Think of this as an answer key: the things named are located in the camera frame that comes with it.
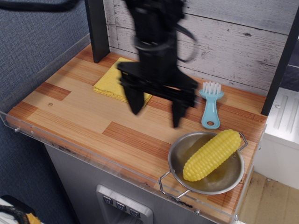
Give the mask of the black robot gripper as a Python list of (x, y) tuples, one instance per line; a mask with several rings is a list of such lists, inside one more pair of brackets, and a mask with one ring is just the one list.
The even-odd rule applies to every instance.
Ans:
[(197, 82), (177, 66), (177, 41), (149, 44), (134, 40), (138, 62), (119, 63), (121, 85), (134, 115), (144, 107), (144, 94), (173, 101), (173, 127), (179, 126), (188, 107), (195, 106)]

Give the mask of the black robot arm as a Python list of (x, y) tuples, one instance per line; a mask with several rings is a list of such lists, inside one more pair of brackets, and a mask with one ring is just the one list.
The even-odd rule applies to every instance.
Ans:
[(183, 19), (181, 0), (128, 0), (135, 24), (134, 45), (138, 62), (119, 63), (120, 82), (133, 114), (145, 104), (146, 93), (172, 101), (173, 126), (195, 106), (198, 83), (177, 65), (177, 33), (197, 39), (178, 22)]

